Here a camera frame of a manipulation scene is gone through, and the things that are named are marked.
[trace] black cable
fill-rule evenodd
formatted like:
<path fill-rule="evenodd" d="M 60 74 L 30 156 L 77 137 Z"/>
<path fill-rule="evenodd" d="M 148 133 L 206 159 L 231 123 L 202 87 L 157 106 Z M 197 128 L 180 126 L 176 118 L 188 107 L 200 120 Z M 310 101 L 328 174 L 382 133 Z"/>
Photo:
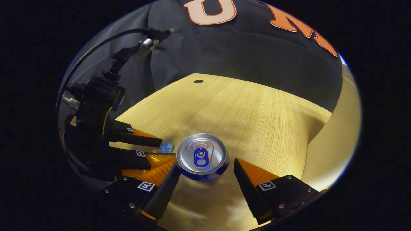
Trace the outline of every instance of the black cable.
<path fill-rule="evenodd" d="M 124 32 L 118 33 L 114 36 L 111 36 L 110 38 L 102 41 L 101 43 L 97 44 L 96 46 L 94 46 L 93 48 L 91 48 L 85 55 L 83 55 L 79 61 L 77 61 L 77 63 L 74 65 L 74 67 L 71 69 L 71 71 L 69 72 L 69 74 L 67 75 L 67 79 L 64 82 L 61 90 L 58 92 L 58 96 L 57 96 L 57 102 L 55 105 L 55 113 L 56 113 L 56 117 L 57 117 L 57 122 L 58 122 L 58 114 L 60 111 L 60 103 L 61 103 L 61 98 L 63 97 L 63 92 L 66 90 L 66 86 L 69 83 L 71 77 L 73 76 L 74 72 L 77 70 L 77 68 L 82 64 L 82 62 L 89 56 L 91 55 L 94 51 L 96 51 L 98 48 L 100 48 L 101 46 L 103 46 L 104 44 L 117 39 L 123 35 L 128 35 L 128 34 L 133 34 L 133 33 L 146 33 L 148 32 L 149 29 L 147 28 L 136 28 L 136 29 L 130 29 L 130 30 L 126 30 Z"/>

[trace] orange gripper pad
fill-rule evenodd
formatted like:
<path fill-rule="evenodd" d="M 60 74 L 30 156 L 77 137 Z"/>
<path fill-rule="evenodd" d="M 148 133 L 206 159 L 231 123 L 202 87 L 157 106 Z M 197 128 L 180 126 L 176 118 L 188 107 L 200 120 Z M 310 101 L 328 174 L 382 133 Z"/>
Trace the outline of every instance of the orange gripper pad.
<path fill-rule="evenodd" d="M 155 169 L 158 166 L 161 166 L 172 159 L 175 159 L 175 154 L 151 154 L 151 153 L 146 153 L 145 157 L 147 158 L 148 162 L 151 165 L 151 169 Z"/>
<path fill-rule="evenodd" d="M 141 176 L 144 173 L 144 170 L 139 169 L 123 169 L 121 170 L 121 175 L 136 178 Z"/>
<path fill-rule="evenodd" d="M 267 182 L 267 181 L 279 178 L 279 176 L 265 169 L 262 169 L 258 166 L 250 164 L 247 161 L 244 161 L 238 158 L 237 160 L 240 163 L 241 167 L 244 169 L 245 173 L 247 174 L 248 178 L 250 179 L 254 187 L 257 187 L 257 184 L 259 183 L 263 183 L 263 182 Z"/>
<path fill-rule="evenodd" d="M 157 136 L 153 136 L 151 134 L 145 133 L 143 131 L 137 130 L 133 128 L 133 135 L 135 136 L 145 136 L 145 137 L 151 137 L 151 138 L 158 138 Z"/>
<path fill-rule="evenodd" d="M 150 183 L 154 183 L 159 187 L 161 183 L 163 183 L 164 178 L 167 176 L 171 168 L 173 167 L 173 164 L 175 162 L 175 159 L 158 166 L 155 169 L 151 169 L 150 171 L 144 173 L 143 175 L 137 177 L 137 180 L 142 180 Z"/>

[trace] hole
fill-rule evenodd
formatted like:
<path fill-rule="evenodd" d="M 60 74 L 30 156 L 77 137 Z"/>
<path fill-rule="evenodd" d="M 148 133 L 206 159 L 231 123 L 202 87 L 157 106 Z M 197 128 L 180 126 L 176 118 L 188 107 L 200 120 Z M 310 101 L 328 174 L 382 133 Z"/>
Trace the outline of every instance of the hole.
<path fill-rule="evenodd" d="M 206 156 L 206 153 L 205 153 L 205 152 L 197 153 L 197 157 L 198 157 L 198 158 L 203 158 L 203 157 L 205 157 L 205 156 Z"/>
<path fill-rule="evenodd" d="M 207 161 L 205 159 L 199 159 L 197 160 L 197 164 L 198 165 L 205 165 L 207 163 Z"/>
<path fill-rule="evenodd" d="M 198 144 L 194 145 L 193 150 L 196 150 L 197 148 L 208 148 L 208 144 L 198 143 Z"/>

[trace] can lid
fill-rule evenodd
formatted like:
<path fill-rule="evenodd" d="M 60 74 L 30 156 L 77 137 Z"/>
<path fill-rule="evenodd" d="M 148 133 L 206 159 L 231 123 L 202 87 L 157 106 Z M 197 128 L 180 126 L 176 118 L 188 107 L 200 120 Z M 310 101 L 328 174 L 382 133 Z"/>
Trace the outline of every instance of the can lid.
<path fill-rule="evenodd" d="M 226 160 L 224 144 L 210 134 L 195 134 L 181 142 L 176 151 L 177 163 L 187 172 L 209 174 Z"/>

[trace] blue object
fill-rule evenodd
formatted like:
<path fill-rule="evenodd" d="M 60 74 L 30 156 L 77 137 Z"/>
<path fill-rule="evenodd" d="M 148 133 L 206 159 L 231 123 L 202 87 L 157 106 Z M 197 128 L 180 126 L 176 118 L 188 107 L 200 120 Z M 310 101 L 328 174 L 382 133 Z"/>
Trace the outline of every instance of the blue object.
<path fill-rule="evenodd" d="M 172 153 L 173 152 L 173 145 L 170 142 L 164 142 L 160 145 L 160 152 L 161 153 Z"/>
<path fill-rule="evenodd" d="M 205 148 L 197 148 L 194 151 L 194 164 L 197 167 L 204 167 L 208 165 L 208 151 Z"/>

